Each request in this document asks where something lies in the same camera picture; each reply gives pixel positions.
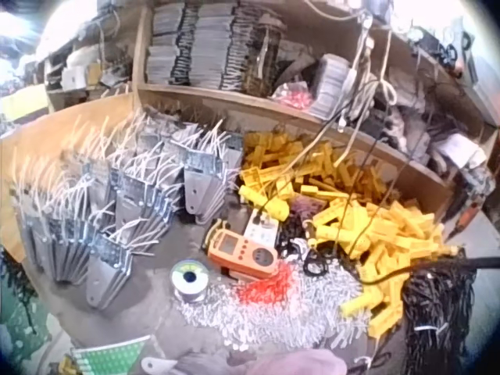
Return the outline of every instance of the shelf board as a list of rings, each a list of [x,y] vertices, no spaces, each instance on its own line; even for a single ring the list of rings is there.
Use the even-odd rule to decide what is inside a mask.
[[[200,100],[207,99],[226,102],[233,106],[237,106],[237,109],[241,112],[258,113],[260,116],[267,116],[277,120],[286,120],[290,125],[312,132],[317,132],[322,125],[322,121],[315,116],[304,113],[298,109],[281,105],[267,98],[257,98],[232,91],[212,90],[208,88],[189,86],[139,84],[137,88],[140,91],[162,92],[173,97],[180,95],[184,97],[188,96],[191,98],[198,98]],[[339,133],[335,130],[329,130],[327,132],[327,137],[343,142],[347,141],[351,137],[353,131],[354,130],[351,127],[345,128],[343,133]],[[373,137],[359,132],[356,136],[355,148],[367,152],[374,142],[375,140]],[[406,155],[384,143],[377,144],[373,155],[375,157],[385,159],[390,163],[394,163],[395,165],[402,165],[407,161]],[[443,187],[447,187],[446,183],[436,173],[429,170],[422,164],[412,161],[409,165],[413,169],[433,180],[435,183],[440,184]]]

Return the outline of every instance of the solder wire spool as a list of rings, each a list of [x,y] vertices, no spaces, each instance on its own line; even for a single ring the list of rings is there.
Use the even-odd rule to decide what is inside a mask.
[[[182,302],[195,303],[205,299],[209,286],[209,271],[196,260],[183,260],[170,272],[175,296]]]

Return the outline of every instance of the plastic bag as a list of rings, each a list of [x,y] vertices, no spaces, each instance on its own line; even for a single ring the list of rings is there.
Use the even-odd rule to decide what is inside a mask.
[[[307,109],[313,103],[305,81],[282,84],[275,90],[271,99],[300,110]]]

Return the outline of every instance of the black wire bundle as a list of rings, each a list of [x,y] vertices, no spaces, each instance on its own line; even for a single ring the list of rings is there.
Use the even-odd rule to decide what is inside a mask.
[[[402,290],[406,326],[406,375],[460,375],[469,333],[476,270],[454,267],[419,270]],[[416,327],[433,329],[417,330]]]

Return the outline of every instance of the orange multimeter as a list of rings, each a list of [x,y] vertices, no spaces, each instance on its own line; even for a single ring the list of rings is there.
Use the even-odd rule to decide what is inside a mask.
[[[277,272],[278,253],[240,234],[219,229],[209,245],[209,258],[222,267],[265,279]]]

